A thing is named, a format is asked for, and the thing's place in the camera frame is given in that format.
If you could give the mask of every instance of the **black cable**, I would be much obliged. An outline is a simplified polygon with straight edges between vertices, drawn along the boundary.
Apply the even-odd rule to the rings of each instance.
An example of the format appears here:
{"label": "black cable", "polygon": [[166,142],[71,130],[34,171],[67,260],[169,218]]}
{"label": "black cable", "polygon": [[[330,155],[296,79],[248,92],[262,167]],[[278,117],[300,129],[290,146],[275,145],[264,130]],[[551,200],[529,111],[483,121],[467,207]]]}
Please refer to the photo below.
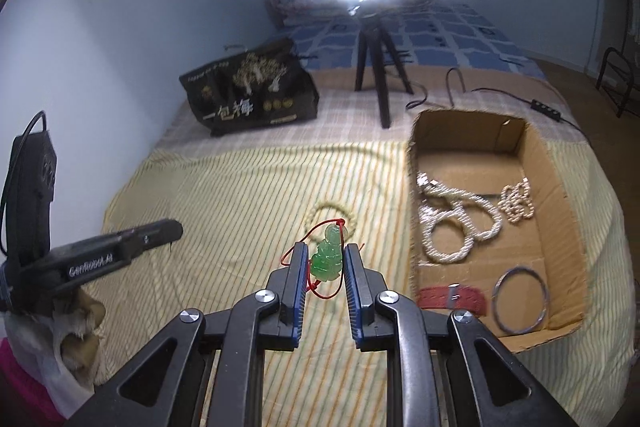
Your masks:
{"label": "black cable", "polygon": [[415,109],[416,107],[418,107],[418,106],[420,106],[422,104],[426,104],[427,103],[427,98],[429,98],[429,90],[427,89],[427,86],[423,86],[422,84],[418,84],[417,82],[411,82],[411,81],[409,81],[409,84],[411,84],[414,87],[420,87],[420,89],[424,93],[424,98],[422,100],[412,100],[411,102],[408,102],[404,106],[404,108],[406,110]]}
{"label": "black cable", "polygon": [[582,136],[584,136],[584,139],[587,140],[587,143],[589,144],[589,147],[591,147],[593,149],[593,145],[591,144],[591,140],[589,140],[589,137],[584,133],[584,131],[582,129],[580,129],[575,123],[568,121],[566,118],[562,118],[560,117],[560,121],[563,121],[564,123],[568,123],[571,127],[573,127],[576,131],[578,131],[580,134],[582,134]]}
{"label": "black cable", "polygon": [[447,85],[447,94],[449,95],[449,102],[451,104],[451,108],[454,109],[456,104],[453,103],[453,95],[451,94],[451,86],[449,85],[449,75],[451,71],[455,71],[458,74],[458,78],[460,79],[460,85],[462,86],[462,92],[466,92],[465,79],[462,76],[462,71],[459,68],[449,68],[447,74],[444,76],[444,82]]}
{"label": "black cable", "polygon": [[493,87],[476,87],[476,89],[472,89],[469,92],[475,92],[475,91],[493,91],[493,92],[500,92],[502,94],[506,94],[507,96],[510,96],[511,98],[515,98],[516,100],[520,100],[521,102],[526,103],[527,105],[531,105],[531,100],[525,100],[524,98],[521,98],[519,96],[516,96],[513,93],[510,93],[509,91],[503,91],[501,89],[494,89]]}
{"label": "black cable", "polygon": [[509,60],[508,58],[502,58],[500,56],[498,56],[498,58],[500,58],[500,60],[503,62],[508,62],[510,64],[515,64],[516,66],[520,66],[521,68],[524,68],[524,66],[521,63],[516,62],[515,60]]}
{"label": "black cable", "polygon": [[[18,147],[15,150],[14,161],[9,165],[9,171],[7,172],[6,179],[4,180],[4,187],[2,188],[2,197],[0,197],[0,232],[2,231],[2,223],[4,221],[4,207],[6,205],[6,198],[9,194],[9,188],[11,188],[11,182],[14,178],[15,166],[20,159],[20,153],[22,152],[22,148],[24,147],[25,142],[27,141],[27,137],[38,123],[38,120],[42,118],[42,131],[47,130],[47,115],[44,114],[44,111],[40,111],[36,116],[34,116],[27,128],[22,133],[20,137],[20,142],[18,143]],[[6,249],[2,244],[2,234],[0,233],[0,251],[6,255]]]}
{"label": "black cable", "polygon": [[[503,91],[501,89],[494,89],[492,87],[476,87],[476,89],[472,89],[469,92],[474,92],[474,91],[494,91],[494,92],[499,92],[501,94],[506,94],[508,96],[510,96],[511,98],[515,98],[516,100],[520,100],[522,103],[526,103],[527,105],[531,106],[532,101],[531,100],[525,100],[524,98],[521,98],[519,96],[514,95],[513,93],[510,93],[508,91]],[[589,137],[584,133],[584,131],[582,129],[580,129],[575,123],[567,120],[566,118],[563,118],[562,116],[560,117],[560,121],[564,122],[564,123],[568,123],[571,127],[573,127],[576,131],[578,131],[580,134],[582,134],[582,136],[584,136],[584,139],[587,140],[587,143],[590,145],[590,147],[593,149],[593,145],[591,145],[591,140],[589,140]]]}
{"label": "black cable", "polygon": [[312,58],[318,58],[317,55],[291,55],[294,58],[297,58],[298,60],[311,60]]}
{"label": "black cable", "polygon": [[[449,85],[449,73],[451,73],[451,71],[456,71],[456,73],[458,74],[458,77],[460,79],[460,84],[462,85],[462,92],[466,93],[466,86],[465,86],[465,80],[462,76],[462,71],[460,71],[458,68],[449,68],[449,71],[447,71],[447,74],[445,75],[445,84],[447,86],[447,94],[449,95],[449,101],[451,103],[451,108],[455,108],[456,106],[453,103],[453,96],[451,94],[451,87]],[[492,92],[499,92],[500,94],[506,94],[507,96],[510,96],[511,98],[514,98],[515,100],[519,100],[522,103],[526,103],[527,105],[529,105],[529,107],[531,107],[532,104],[532,100],[526,100],[524,98],[521,98],[515,94],[513,94],[512,92],[509,91],[504,91],[502,89],[494,89],[493,87],[476,87],[475,89],[471,89],[469,92],[475,92],[475,91],[492,91]],[[580,134],[582,134],[582,136],[584,136],[584,139],[587,140],[587,143],[589,144],[589,146],[593,149],[593,145],[591,144],[591,140],[589,140],[589,137],[584,133],[584,131],[582,129],[580,129],[580,127],[578,127],[575,123],[567,120],[566,118],[563,118],[562,116],[560,117],[560,121],[563,123],[567,123],[569,124],[571,127],[573,127],[576,131],[578,131]]]}

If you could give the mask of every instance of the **black clamp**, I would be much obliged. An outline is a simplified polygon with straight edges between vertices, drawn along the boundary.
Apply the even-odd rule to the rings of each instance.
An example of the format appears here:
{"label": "black clamp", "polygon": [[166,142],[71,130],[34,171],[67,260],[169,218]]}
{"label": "black clamp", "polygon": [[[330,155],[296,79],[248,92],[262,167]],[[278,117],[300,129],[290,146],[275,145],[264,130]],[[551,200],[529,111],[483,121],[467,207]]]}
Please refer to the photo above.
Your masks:
{"label": "black clamp", "polygon": [[[259,427],[264,352],[298,346],[307,269],[308,249],[296,243],[290,266],[273,271],[266,288],[233,308],[182,311],[66,425],[197,426],[221,351],[207,426]],[[439,427],[444,409],[452,427],[576,427],[470,312],[421,310],[389,290],[382,274],[364,268],[356,245],[345,248],[343,270],[356,347],[386,351],[387,426]]]}
{"label": "black clamp", "polygon": [[293,351],[302,335],[308,248],[229,310],[186,309],[167,324],[65,424],[68,427],[199,425],[220,351],[207,426],[259,426],[264,352]]}

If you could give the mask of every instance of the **chair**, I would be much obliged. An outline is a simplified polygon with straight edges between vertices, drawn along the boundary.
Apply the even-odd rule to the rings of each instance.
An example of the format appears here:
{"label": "chair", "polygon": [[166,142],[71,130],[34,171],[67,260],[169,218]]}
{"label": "chair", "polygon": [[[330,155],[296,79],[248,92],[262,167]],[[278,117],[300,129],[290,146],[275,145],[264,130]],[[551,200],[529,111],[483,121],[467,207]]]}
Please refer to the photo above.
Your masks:
{"label": "chair", "polygon": [[[628,68],[628,70],[625,70],[625,68],[617,66],[617,65],[613,64],[612,62],[609,62],[609,55],[612,54],[612,53],[614,55],[617,55],[624,62],[624,64]],[[616,90],[612,89],[609,86],[603,86],[602,85],[602,77],[604,76],[604,73],[605,73],[605,71],[607,69],[607,66],[610,66],[610,68],[626,84],[626,91],[624,92],[624,94],[618,93]],[[600,86],[602,86],[602,89],[604,90],[605,93],[607,93],[607,96],[612,100],[612,102],[614,104],[616,104],[616,108],[618,109],[616,115],[617,115],[618,118],[620,118],[622,116],[622,113],[624,113],[625,111],[630,112],[631,114],[634,114],[636,116],[640,116],[640,114],[636,113],[635,111],[626,108],[626,105],[628,104],[628,102],[629,102],[629,100],[631,98],[631,91],[633,89],[640,89],[638,86],[636,86],[635,69],[636,69],[635,65],[633,65],[616,48],[609,47],[604,52],[604,57],[602,57],[602,65],[600,67],[600,74],[598,75],[598,81],[596,82],[596,89],[600,90]]]}

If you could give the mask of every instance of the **light stand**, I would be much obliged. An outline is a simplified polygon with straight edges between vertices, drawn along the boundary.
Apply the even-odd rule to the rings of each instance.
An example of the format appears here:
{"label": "light stand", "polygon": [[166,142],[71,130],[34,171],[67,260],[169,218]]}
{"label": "light stand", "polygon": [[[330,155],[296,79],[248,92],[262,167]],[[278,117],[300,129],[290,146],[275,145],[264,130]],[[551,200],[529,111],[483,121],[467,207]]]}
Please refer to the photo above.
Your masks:
{"label": "light stand", "polygon": [[386,50],[391,55],[398,76],[404,84],[407,93],[413,94],[409,79],[402,64],[400,54],[391,39],[391,35],[386,31],[380,20],[380,15],[371,6],[357,6],[350,10],[350,15],[357,17],[360,23],[360,33],[358,35],[358,66],[356,68],[356,91],[362,90],[362,80],[364,68],[367,60],[367,49],[371,54],[371,66],[373,77],[376,81],[376,91],[378,92],[378,105],[380,107],[380,123],[383,129],[391,127],[391,115],[389,114],[389,90],[386,85],[385,58],[382,51],[384,44]]}

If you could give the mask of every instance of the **metal screw cap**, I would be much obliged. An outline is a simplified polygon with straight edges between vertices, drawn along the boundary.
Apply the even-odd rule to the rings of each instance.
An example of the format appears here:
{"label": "metal screw cap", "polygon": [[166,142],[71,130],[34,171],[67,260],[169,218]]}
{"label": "metal screw cap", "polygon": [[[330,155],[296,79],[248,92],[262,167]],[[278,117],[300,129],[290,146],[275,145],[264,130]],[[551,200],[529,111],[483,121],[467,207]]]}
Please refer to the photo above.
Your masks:
{"label": "metal screw cap", "polygon": [[187,308],[180,312],[180,320],[187,324],[197,321],[200,318],[200,312],[196,308]]}
{"label": "metal screw cap", "polygon": [[255,293],[255,300],[258,302],[271,302],[276,298],[276,294],[271,290],[258,290]]}
{"label": "metal screw cap", "polygon": [[385,304],[393,304],[398,302],[400,296],[392,291],[392,290],[384,290],[378,294],[378,299],[380,299]]}
{"label": "metal screw cap", "polygon": [[467,311],[467,310],[455,310],[453,312],[453,318],[455,320],[457,320],[458,322],[461,322],[463,324],[467,324],[469,322],[471,322],[471,319],[473,318],[473,313]]}

